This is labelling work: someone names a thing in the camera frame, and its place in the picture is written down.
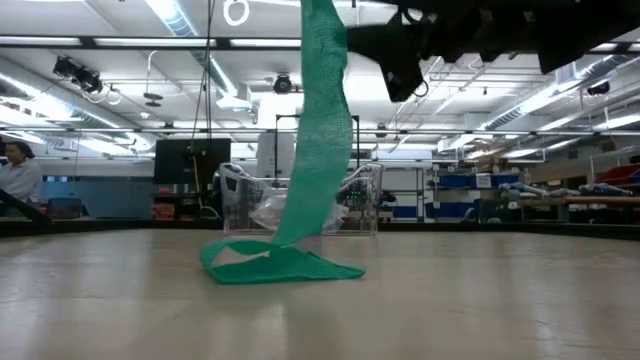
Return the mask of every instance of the green mesh fabric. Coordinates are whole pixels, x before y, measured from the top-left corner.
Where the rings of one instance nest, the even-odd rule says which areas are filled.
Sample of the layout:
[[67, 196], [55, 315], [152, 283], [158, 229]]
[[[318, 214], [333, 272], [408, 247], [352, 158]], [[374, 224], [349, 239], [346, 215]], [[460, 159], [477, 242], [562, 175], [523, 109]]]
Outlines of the green mesh fabric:
[[[200, 250], [200, 262], [223, 284], [351, 279], [364, 270], [335, 264], [292, 245], [322, 233], [351, 154], [352, 121], [342, 88], [347, 65], [346, 30], [332, 0], [302, 1], [304, 114], [296, 160], [280, 226], [271, 243], [220, 241]], [[214, 266], [226, 248], [248, 261]]]

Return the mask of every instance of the person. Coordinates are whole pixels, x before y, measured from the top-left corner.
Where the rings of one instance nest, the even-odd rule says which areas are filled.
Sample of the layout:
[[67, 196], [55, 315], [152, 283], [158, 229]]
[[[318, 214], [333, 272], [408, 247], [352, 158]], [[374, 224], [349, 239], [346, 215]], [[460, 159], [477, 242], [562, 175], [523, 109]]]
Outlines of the person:
[[[5, 156], [9, 163], [0, 168], [0, 189], [20, 201], [35, 206], [38, 203], [42, 171], [33, 161], [35, 155], [31, 147], [23, 142], [8, 142], [5, 146]], [[4, 215], [15, 213], [12, 212], [14, 209], [0, 206], [0, 215], [3, 207]]]

